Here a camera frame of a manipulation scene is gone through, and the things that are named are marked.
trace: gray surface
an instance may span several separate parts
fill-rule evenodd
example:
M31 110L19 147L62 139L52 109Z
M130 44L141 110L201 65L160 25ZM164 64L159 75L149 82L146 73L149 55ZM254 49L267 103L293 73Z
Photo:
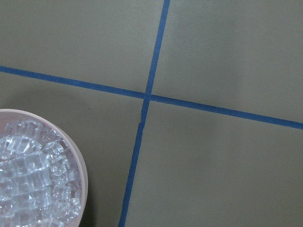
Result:
M172 0L153 93L303 121L303 1Z
M142 100L0 73L0 109L32 112L65 131L88 169L81 227L116 227Z
M1 1L0 65L145 91L162 2Z
M126 227L300 227L303 131L151 102Z

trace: clear plastic bowl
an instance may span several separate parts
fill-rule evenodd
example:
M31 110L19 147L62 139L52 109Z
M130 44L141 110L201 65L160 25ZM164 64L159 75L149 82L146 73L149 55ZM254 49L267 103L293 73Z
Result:
M72 141L72 139L59 127L56 125L50 123L46 119L39 117L35 114L22 111L22 110L13 110L13 109L0 109L0 133L4 132L5 126L7 123L13 123L15 121L23 121L27 119L34 119L36 121L39 121L43 123L44 125L48 126L51 129L56 130L60 136L65 140L65 142L69 145L76 161L78 164L80 177L81 177L81 210L79 212L79 215L69 224L66 225L66 227L78 227L83 215L83 211L85 208L85 203L87 199L87 193L88 193L88 175L86 170L86 165L83 159L82 154L80 153L79 148L77 145Z

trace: blue painter's tape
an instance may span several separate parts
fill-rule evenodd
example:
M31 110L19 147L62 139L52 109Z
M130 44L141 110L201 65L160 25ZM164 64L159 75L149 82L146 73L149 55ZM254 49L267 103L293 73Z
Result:
M131 198L132 188L133 188L133 183L134 183L134 175L136 172L136 167L137 167L137 162L138 162L138 157L139 157L139 152L140 152L140 147L141 147L141 142L142 142L143 130L145 127L146 117L147 117L147 113L148 113L148 107L150 104L152 86L153 86L153 82L154 82L155 75L156 75L158 59L159 59L161 44L162 44L162 40L163 40L164 29L165 29L165 23L166 23L168 10L169 10L169 2L170 2L170 0L164 0L164 3L163 3L156 43L155 43L155 47L154 47L154 51L153 51L153 55L152 55L151 67L150 67L150 72L149 72L146 90L145 90L144 101L143 101L142 110L141 110L141 122L139 123L138 130L137 130L136 140L135 140L135 144L134 144L134 151L133 151L133 155L132 155L132 162L131 162L131 166L130 166L129 174L128 174L128 178L127 178L126 189L125 189L125 194L124 194L123 204L122 204L122 212L121 212L121 217L120 217L118 227L125 226L125 221L126 221L126 216L127 216L128 206L129 206L129 200Z
M46 75L46 74L42 74L42 73L19 70L19 69L4 67L4 66L0 66L0 71L5 72L5 73L23 76L23 77L41 79L41 80L51 81L51 82L60 83L60 84L72 85L72 86L76 86L76 87L83 87L83 88L88 88L88 89L97 90L97 91L104 91L104 92L119 94L119 95L123 95L123 96L130 96L130 97L141 98L141 99L144 98L144 93L142 93L142 92L131 91L131 90L110 87L110 86L105 86L105 85L100 85L100 84L93 84L93 83L88 83L88 82L75 80L75 79L56 77L56 76Z
M193 102L174 99L174 98L167 98L167 97L162 97L162 96L151 95L151 101L178 105L178 106L188 107L188 108L197 109L197 110L204 110L204 111L208 111L208 112L212 112L212 113L218 113L218 114L220 113L220 114L224 114L224 115L240 117L240 118L250 119L250 120L259 121L259 122L277 124L277 125L282 125L282 126L296 128L296 129L303 129L303 123L299 123L299 122L293 122L293 121L289 121L289 120L268 117L268 116L263 116L263 115L259 115L259 114L254 114L254 113L252 114L252 113L247 113L247 112L242 112L242 111L237 111L237 110L231 110L231 109L226 109L226 108L212 106L212 105L193 103Z

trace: gray floor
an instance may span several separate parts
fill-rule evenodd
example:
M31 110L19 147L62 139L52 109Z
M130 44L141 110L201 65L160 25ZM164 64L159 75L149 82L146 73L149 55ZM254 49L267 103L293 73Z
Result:
M2 1L0 65L144 92L163 1ZM172 0L152 93L303 122L303 2ZM0 72L0 108L83 153L116 227L143 100ZM126 227L300 227L303 131L151 102Z

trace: ice cube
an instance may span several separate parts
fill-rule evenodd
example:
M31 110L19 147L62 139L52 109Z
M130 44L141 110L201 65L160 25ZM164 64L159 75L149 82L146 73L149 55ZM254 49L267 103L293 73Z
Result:
M16 175L23 175L29 173L27 163L25 162L25 157L18 157L12 159L10 162L14 168Z
M48 218L43 220L42 224L37 227L65 227L65 223L55 218Z
M71 187L55 186L53 188L53 198L56 200L68 200L71 198Z
M29 209L18 210L15 212L14 220L17 227L29 226L35 221L33 211Z
M22 121L16 121L10 124L7 124L5 127L5 132L7 134L13 135L13 134L23 134L24 133L24 125Z
M13 196L13 201L15 202L15 209L34 209L35 208L35 198L32 192L21 193Z
M33 191L36 208L46 208L52 203L51 188L45 187Z
M12 185L10 180L0 182L0 198L12 196Z
M49 167L46 155L41 151L25 156L25 162L30 171L42 170Z
M6 162L16 157L13 150L9 150L8 146L12 142L10 136L6 136L0 139L0 162Z
M34 120L27 120L23 122L25 132L24 134L38 139L40 137L41 129L43 127L43 124Z
M74 198L62 202L55 201L50 212L54 217L68 224L79 215L80 210L80 200Z
M20 156L41 150L41 144L24 135L13 135L7 150Z
M54 163L63 157L63 147L58 141L47 143L43 147L43 152L50 163Z
M0 200L0 216L10 216L14 214L13 200Z
M0 182L14 176L14 168L11 162L0 163Z
M33 180L30 175L15 176L11 179L13 194L25 193L34 190Z
M33 184L34 189L43 188L51 185L49 170L38 170L28 175L29 181Z
M14 216L0 216L0 227L15 227Z

